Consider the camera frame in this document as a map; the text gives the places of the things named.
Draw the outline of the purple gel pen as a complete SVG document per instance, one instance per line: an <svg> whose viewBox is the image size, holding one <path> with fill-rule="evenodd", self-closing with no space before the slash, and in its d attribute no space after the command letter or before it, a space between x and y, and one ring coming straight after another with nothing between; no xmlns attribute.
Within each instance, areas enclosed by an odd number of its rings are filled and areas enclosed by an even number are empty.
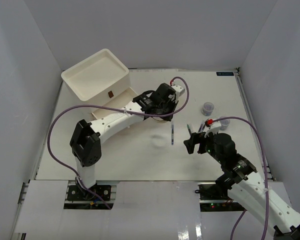
<svg viewBox="0 0 300 240"><path fill-rule="evenodd" d="M198 129L198 133L202 133L203 131L204 131L204 129L205 129L205 121L203 120L202 122L201 122L201 124L200 124L200 127L199 127L199 129Z"/></svg>

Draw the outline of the green gel pen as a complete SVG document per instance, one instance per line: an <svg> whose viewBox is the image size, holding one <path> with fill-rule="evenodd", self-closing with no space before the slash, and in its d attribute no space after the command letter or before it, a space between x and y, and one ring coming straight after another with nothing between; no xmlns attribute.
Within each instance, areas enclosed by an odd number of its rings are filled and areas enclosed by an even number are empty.
<svg viewBox="0 0 300 240"><path fill-rule="evenodd" d="M189 135L191 136L192 133L193 133L193 127L192 127L192 125L190 123L187 123L186 127L187 127Z"/></svg>

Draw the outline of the beige masking tape roll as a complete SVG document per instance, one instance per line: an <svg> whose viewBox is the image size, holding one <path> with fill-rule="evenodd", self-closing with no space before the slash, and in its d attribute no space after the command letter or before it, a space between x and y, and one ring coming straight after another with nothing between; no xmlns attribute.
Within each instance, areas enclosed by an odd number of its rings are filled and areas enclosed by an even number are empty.
<svg viewBox="0 0 300 240"><path fill-rule="evenodd" d="M152 118L155 122L159 123L159 124L164 124L164 123L168 123L169 121L168 120L164 120L160 117L153 117Z"/></svg>

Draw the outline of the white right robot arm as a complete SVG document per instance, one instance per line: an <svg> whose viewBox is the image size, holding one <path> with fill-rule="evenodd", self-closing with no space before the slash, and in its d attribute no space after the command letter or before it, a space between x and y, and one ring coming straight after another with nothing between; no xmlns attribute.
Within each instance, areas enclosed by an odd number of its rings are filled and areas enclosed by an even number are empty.
<svg viewBox="0 0 300 240"><path fill-rule="evenodd" d="M300 240L300 213L289 206L266 181L257 168L236 150L226 133L192 133L184 145L189 154L198 145L198 154L209 154L223 171L208 189L212 196L239 203L267 230L275 240Z"/></svg>

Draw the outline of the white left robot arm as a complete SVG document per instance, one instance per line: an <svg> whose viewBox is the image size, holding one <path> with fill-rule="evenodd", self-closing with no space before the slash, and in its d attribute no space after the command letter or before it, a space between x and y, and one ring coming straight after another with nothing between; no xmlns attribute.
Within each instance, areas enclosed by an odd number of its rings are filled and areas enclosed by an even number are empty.
<svg viewBox="0 0 300 240"><path fill-rule="evenodd" d="M164 121L171 121L172 116L164 116L175 111L179 97L185 92L180 85L160 84L157 90L148 90L134 97L122 112L111 113L103 118L86 122L80 120L70 139L72 154L75 156L76 168L79 174L78 193L89 200L95 196L96 177L94 165L102 157L102 145L110 137L147 119L140 113L159 116Z"/></svg>

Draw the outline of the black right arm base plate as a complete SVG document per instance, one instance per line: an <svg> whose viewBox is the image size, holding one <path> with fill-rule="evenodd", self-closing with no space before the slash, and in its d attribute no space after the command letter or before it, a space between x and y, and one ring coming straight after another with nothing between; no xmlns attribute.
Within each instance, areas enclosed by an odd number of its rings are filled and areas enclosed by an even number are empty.
<svg viewBox="0 0 300 240"><path fill-rule="evenodd" d="M217 186L212 182L201 182L197 185L197 189L194 191L199 195L200 200L217 201L221 200L226 205L234 203L235 201L228 196L226 190Z"/></svg>

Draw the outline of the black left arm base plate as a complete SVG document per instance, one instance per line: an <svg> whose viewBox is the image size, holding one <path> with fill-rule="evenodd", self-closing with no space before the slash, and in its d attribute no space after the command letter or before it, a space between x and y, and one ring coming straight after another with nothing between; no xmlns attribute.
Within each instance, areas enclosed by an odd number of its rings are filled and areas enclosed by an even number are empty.
<svg viewBox="0 0 300 240"><path fill-rule="evenodd" d="M95 194L99 195L104 201L109 201L111 199L111 191L112 186L111 185L94 185L92 188L90 188L91 192L94 192ZM99 202L100 199L97 198L94 194L92 194L89 191L86 191L81 186L74 184L68 186L68 192L66 195L67 201L97 201Z"/></svg>

